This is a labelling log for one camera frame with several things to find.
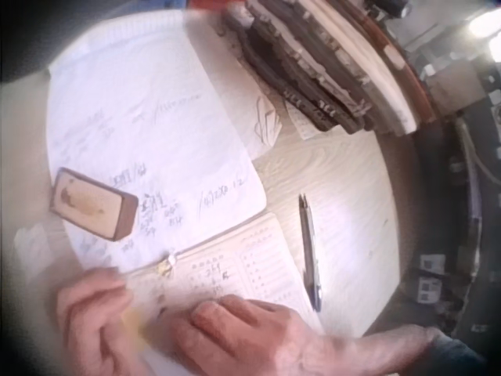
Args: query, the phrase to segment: light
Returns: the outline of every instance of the light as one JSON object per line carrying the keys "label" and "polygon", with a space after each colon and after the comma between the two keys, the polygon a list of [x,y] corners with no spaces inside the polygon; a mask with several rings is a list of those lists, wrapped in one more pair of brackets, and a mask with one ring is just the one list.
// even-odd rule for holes
{"label": "light", "polygon": [[501,63],[501,33],[497,34],[496,37],[491,39],[488,43],[488,47],[491,49],[492,58],[497,63]]}
{"label": "light", "polygon": [[501,8],[486,12],[470,22],[470,31],[477,38],[487,38],[501,30]]}

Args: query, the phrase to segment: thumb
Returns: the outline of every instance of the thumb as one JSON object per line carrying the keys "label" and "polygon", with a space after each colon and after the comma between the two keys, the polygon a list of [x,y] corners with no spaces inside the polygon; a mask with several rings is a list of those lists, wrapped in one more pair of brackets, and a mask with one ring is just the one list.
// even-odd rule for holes
{"label": "thumb", "polygon": [[108,355],[113,359],[116,374],[147,375],[145,364],[140,360],[132,340],[120,319],[103,328],[103,341]]}

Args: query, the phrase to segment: wooden desk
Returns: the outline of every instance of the wooden desk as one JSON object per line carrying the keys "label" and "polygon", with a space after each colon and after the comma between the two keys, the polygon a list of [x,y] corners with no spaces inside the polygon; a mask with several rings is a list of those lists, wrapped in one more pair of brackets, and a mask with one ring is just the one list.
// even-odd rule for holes
{"label": "wooden desk", "polygon": [[[57,345],[56,338],[44,333],[46,313],[53,309],[52,294],[80,273],[62,220],[48,210],[48,85],[49,76],[41,72],[2,87],[2,268],[6,282],[2,289],[13,292],[16,318],[24,317],[46,347],[50,342]],[[297,196],[300,192],[308,195],[319,238],[323,325],[330,334],[359,336],[393,294],[416,243],[420,189],[412,144],[406,138],[378,139],[372,132],[347,136],[341,127],[303,141],[283,104],[274,102],[283,130],[275,148],[254,163],[267,193],[268,210],[278,216],[302,271]],[[19,273],[13,239],[18,229],[37,223],[48,235],[56,262],[27,285]]]}

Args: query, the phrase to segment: hand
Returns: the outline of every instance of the hand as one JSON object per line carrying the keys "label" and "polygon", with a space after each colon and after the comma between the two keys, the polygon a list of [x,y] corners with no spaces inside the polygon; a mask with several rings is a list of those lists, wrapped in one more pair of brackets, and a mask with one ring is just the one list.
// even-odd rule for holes
{"label": "hand", "polygon": [[170,322],[172,340],[208,376],[351,374],[344,344],[322,337],[287,307],[228,295]]}
{"label": "hand", "polygon": [[96,269],[57,296],[59,329],[79,376],[146,375],[121,322],[132,293],[113,269]]}

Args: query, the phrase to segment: open notebook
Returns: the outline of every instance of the open notebook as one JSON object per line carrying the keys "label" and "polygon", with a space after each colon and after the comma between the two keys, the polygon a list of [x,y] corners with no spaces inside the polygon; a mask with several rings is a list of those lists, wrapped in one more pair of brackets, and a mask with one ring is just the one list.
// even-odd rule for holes
{"label": "open notebook", "polygon": [[[272,213],[180,255],[170,277],[155,273],[131,277],[128,287],[135,294],[134,310],[141,317],[138,325],[155,320],[163,308],[183,309],[236,294],[295,309],[310,327],[323,332]],[[152,367],[161,370],[158,374],[166,374],[166,367],[178,367],[151,349],[145,354]]]}

